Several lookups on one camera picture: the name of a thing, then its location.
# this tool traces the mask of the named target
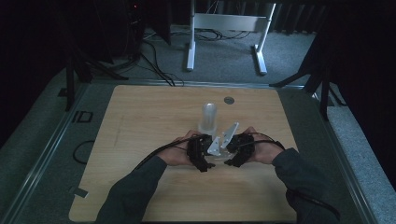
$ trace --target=wire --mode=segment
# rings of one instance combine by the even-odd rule
[[[230,39],[243,39],[243,38],[245,38],[245,37],[247,37],[248,35],[251,34],[251,32],[247,32],[246,35],[240,36],[241,34],[246,33],[245,31],[242,31],[242,32],[240,32],[240,33],[237,34],[237,35],[234,35],[234,36],[227,36],[227,35],[224,35],[224,34],[223,34],[222,32],[220,32],[220,31],[212,30],[212,29],[201,29],[200,31],[195,32],[195,33],[197,34],[196,36],[199,37],[198,39],[200,39],[200,40],[207,40],[207,41],[219,41],[219,40],[230,40]],[[198,34],[200,34],[200,33],[212,33],[212,34],[215,35],[215,37],[207,37],[207,36],[204,36],[204,35],[198,35]]]
[[[241,145],[235,146],[235,147],[233,147],[233,148],[245,147],[245,146],[249,146],[249,145],[253,145],[253,144],[258,144],[258,143],[272,143],[272,144],[275,144],[275,145],[281,147],[283,150],[285,150],[285,148],[282,146],[282,144],[281,144],[280,142],[275,141],[275,140],[272,139],[270,136],[268,136],[268,135],[266,135],[266,134],[263,134],[263,133],[257,133],[257,134],[264,135],[264,136],[268,137],[269,140],[258,140],[258,141],[253,141],[253,142],[249,142],[249,143],[245,143],[245,144],[241,144]]]
[[[137,164],[137,166],[134,168],[134,170],[139,169],[143,164],[145,164],[149,159],[153,158],[155,155],[157,155],[159,152],[164,151],[165,149],[169,148],[169,147],[175,147],[176,145],[180,144],[180,143],[184,143],[193,139],[197,139],[197,138],[201,138],[202,136],[205,136],[206,134],[198,134],[198,135],[194,135],[190,138],[186,138],[186,139],[182,139],[182,140],[178,140],[175,142],[171,142],[163,147],[159,147],[157,149],[155,149],[154,151],[152,151],[150,154],[147,155],[147,157],[145,159],[143,159],[139,164]]]
[[[80,163],[80,164],[86,165],[86,164],[87,164],[86,161],[82,161],[82,160],[80,160],[79,158],[77,158],[78,149],[79,149],[81,146],[83,146],[83,145],[85,145],[85,144],[87,144],[87,143],[94,143],[94,142],[95,142],[94,140],[88,140],[88,141],[84,141],[84,142],[80,143],[80,144],[74,149],[74,151],[73,151],[73,159],[74,159],[76,162]]]
[[[143,43],[149,45],[153,52],[154,52],[154,63],[152,63],[143,53],[140,53],[140,55],[143,57],[144,60],[146,60],[146,62],[148,62],[148,64],[151,66],[152,70],[146,67],[142,67],[144,69],[148,69],[149,71],[152,71],[154,73],[156,73],[158,76],[160,76],[163,80],[165,80],[169,86],[175,87],[175,81],[170,77],[174,77],[175,79],[179,80],[181,82],[181,86],[184,86],[184,81],[179,78],[178,76],[176,76],[175,74],[172,73],[165,73],[163,70],[161,70],[160,66],[158,65],[158,60],[157,60],[157,50],[155,49],[154,45],[152,45],[151,43],[149,43],[148,41],[144,40]]]
[[[340,221],[340,216],[341,216],[340,213],[338,212],[338,210],[336,208],[334,208],[333,206],[329,205],[328,203],[324,203],[324,202],[322,202],[322,201],[320,201],[318,199],[312,198],[311,196],[308,196],[308,195],[306,195],[304,193],[301,193],[300,191],[295,190],[295,189],[289,189],[288,188],[288,192],[290,192],[294,196],[300,197],[301,199],[303,199],[303,200],[305,200],[305,201],[307,201],[309,203],[313,203],[313,204],[316,204],[316,205],[321,206],[323,208],[326,208],[327,210],[329,210],[330,212],[332,212],[335,215],[335,217],[337,218],[338,221]]]

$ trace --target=black cable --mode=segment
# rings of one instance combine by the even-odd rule
[[[320,200],[318,200],[318,199],[315,199],[315,198],[313,198],[313,197],[311,197],[311,196],[308,196],[308,195],[306,195],[306,194],[303,194],[303,193],[301,193],[301,192],[298,191],[298,190],[294,190],[294,189],[289,189],[289,188],[288,188],[288,192],[290,192],[290,193],[291,193],[292,195],[294,195],[294,196],[297,196],[297,197],[299,197],[299,198],[305,200],[306,202],[316,204],[316,205],[318,205],[318,206],[320,206],[320,207],[323,207],[323,208],[329,210],[330,212],[332,212],[332,213],[335,215],[335,217],[337,218],[337,220],[340,221],[340,218],[341,218],[340,213],[338,212],[337,209],[335,209],[333,206],[329,205],[328,203],[324,203],[324,202],[322,202],[322,201],[320,201]]]
[[[171,143],[169,143],[169,144],[167,144],[167,145],[165,145],[163,147],[159,147],[159,148],[155,149],[154,151],[152,151],[150,154],[148,154],[147,157],[145,159],[143,159],[139,164],[137,164],[137,166],[134,168],[134,170],[139,169],[143,164],[145,164],[149,159],[153,158],[159,152],[164,151],[165,149],[167,149],[169,147],[174,147],[174,146],[176,146],[176,145],[178,145],[180,143],[184,143],[184,142],[190,141],[192,139],[200,138],[200,137],[202,137],[204,135],[205,134],[194,135],[194,136],[192,136],[190,138],[186,138],[186,139],[183,139],[183,140],[178,140],[178,141],[175,141],[175,142],[171,142]]]
[[[77,158],[77,151],[78,151],[78,149],[79,149],[81,146],[83,146],[83,145],[85,145],[85,144],[87,144],[87,143],[94,143],[94,142],[95,142],[94,140],[88,140],[88,141],[84,141],[84,142],[80,143],[80,144],[74,149],[74,151],[73,151],[73,159],[74,159],[76,162],[80,163],[80,164],[86,165],[86,164],[87,164],[86,161],[81,161],[79,158]]]
[[[264,134],[264,133],[257,133],[257,134],[264,135],[264,136],[268,137],[269,140],[258,140],[258,141],[253,141],[253,142],[249,142],[249,143],[245,143],[245,144],[242,144],[242,145],[235,146],[234,148],[245,147],[245,146],[248,146],[248,145],[253,145],[253,144],[258,144],[258,143],[272,143],[272,144],[275,144],[275,145],[279,146],[279,147],[282,148],[283,150],[285,150],[285,148],[282,146],[282,144],[281,144],[280,142],[275,141],[275,140],[274,140],[273,138],[271,138],[270,136],[268,136],[268,135],[266,135],[266,134]]]
[[[169,84],[169,86],[175,86],[175,83],[172,80],[172,78],[170,78],[168,75],[165,75],[165,74],[161,73],[160,71],[158,71],[157,68],[155,67],[155,65],[143,53],[140,53],[140,54],[143,57],[143,59],[146,60],[146,62],[148,62],[148,64],[152,67],[152,69],[154,69],[154,72],[158,76],[160,76],[163,80],[165,80]]]

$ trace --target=dark background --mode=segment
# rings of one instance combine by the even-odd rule
[[[187,8],[174,10],[187,12],[174,13],[173,17],[179,21],[188,18],[190,6],[183,5],[179,7]],[[48,82],[64,68],[68,55],[45,2],[2,1],[0,10],[2,146]],[[318,51],[310,50],[311,53],[324,52],[334,39],[337,40],[336,57],[332,58],[332,81],[339,85],[393,187],[396,185],[396,176],[391,172],[396,170],[393,141],[396,123],[393,99],[396,95],[395,10],[395,3],[391,1],[334,7],[312,47]],[[103,32],[100,25],[96,28],[97,35]],[[92,37],[85,34],[82,39]],[[111,48],[103,38],[95,40],[104,41],[102,46],[109,51],[110,57],[112,49],[120,48]]]

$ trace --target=gray carpet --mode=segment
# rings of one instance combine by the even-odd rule
[[[155,45],[161,69],[186,82],[265,85],[294,74],[313,38],[313,35],[304,34],[269,34],[264,46],[268,68],[266,76],[259,75],[251,55],[251,46],[258,40],[257,34],[241,40],[197,41],[195,69],[192,72],[184,69],[186,44],[189,41],[187,36],[173,36],[172,46],[167,46],[157,38],[148,40]],[[154,59],[149,45],[144,45],[142,51],[148,58]],[[117,62],[122,63],[124,60],[119,59]],[[72,223],[68,219],[68,210],[74,196],[68,190],[78,185],[84,170],[84,165],[73,160],[73,150],[79,143],[95,138],[115,85],[143,79],[161,80],[143,67],[149,65],[141,60],[129,70],[120,70],[122,75],[131,78],[124,82],[96,73],[95,80],[88,86],[76,108],[77,111],[92,112],[92,122],[68,124],[46,172],[21,210],[17,223]],[[304,85],[305,82],[306,77],[293,85]],[[20,127],[0,150],[0,192],[3,195],[0,214],[7,211],[59,121],[69,115],[64,112],[65,99],[57,96],[64,85],[63,71],[51,81]],[[292,89],[280,91],[280,96],[302,156],[328,174],[333,183],[327,198],[342,213],[342,223],[361,223],[332,154],[330,142],[333,139],[327,135],[325,124],[318,114],[318,102],[302,91]],[[92,145],[85,145],[82,151],[85,150],[86,154],[81,157],[88,157],[91,148]]]

